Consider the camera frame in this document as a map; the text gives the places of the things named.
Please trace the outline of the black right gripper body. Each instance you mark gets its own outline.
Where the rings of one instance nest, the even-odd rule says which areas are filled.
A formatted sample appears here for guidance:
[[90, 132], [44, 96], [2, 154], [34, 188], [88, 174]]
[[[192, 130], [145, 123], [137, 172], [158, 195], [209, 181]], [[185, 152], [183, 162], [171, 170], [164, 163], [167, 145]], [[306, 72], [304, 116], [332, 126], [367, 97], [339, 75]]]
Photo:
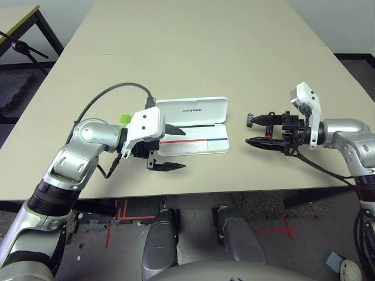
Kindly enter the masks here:
[[310, 134], [309, 119], [310, 115], [306, 115], [305, 119], [300, 119], [297, 115], [291, 115], [289, 111], [282, 115], [285, 155], [294, 155], [299, 146], [305, 143], [306, 137]]

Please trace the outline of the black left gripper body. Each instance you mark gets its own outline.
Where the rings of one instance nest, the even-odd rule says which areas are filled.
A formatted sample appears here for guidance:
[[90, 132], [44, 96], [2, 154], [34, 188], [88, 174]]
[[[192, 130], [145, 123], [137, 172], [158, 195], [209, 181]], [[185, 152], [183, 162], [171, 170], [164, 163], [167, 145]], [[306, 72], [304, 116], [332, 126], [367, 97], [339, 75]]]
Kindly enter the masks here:
[[150, 142], [137, 142], [131, 149], [131, 155], [138, 158], [149, 158], [150, 155], [154, 155], [155, 151], [159, 150], [159, 141], [153, 140]]

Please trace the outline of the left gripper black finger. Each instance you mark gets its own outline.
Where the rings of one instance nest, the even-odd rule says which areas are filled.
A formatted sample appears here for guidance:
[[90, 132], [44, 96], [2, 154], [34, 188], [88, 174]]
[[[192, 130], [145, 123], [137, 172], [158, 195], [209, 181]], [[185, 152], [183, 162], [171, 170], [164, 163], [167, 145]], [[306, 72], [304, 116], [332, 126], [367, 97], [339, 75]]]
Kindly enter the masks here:
[[152, 150], [149, 152], [148, 156], [148, 163], [147, 169], [152, 171], [173, 171], [178, 170], [186, 167], [183, 164], [179, 163], [172, 163], [172, 162], [164, 162], [164, 163], [157, 163], [155, 159], [155, 151]]
[[186, 135], [186, 133], [182, 129], [180, 129], [176, 126], [173, 126], [171, 124], [165, 124], [165, 134], [167, 134], [167, 135]]

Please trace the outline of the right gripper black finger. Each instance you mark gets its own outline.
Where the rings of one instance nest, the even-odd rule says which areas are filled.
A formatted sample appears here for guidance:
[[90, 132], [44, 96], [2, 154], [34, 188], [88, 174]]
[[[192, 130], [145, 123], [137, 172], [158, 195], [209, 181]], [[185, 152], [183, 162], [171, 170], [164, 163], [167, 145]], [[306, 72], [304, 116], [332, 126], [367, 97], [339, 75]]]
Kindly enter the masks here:
[[261, 126], [271, 126], [271, 125], [282, 125], [281, 115], [259, 115], [255, 116], [251, 122], [253, 124]]
[[284, 150], [284, 141], [266, 137], [254, 137], [246, 139], [245, 142], [253, 147], [264, 150]]

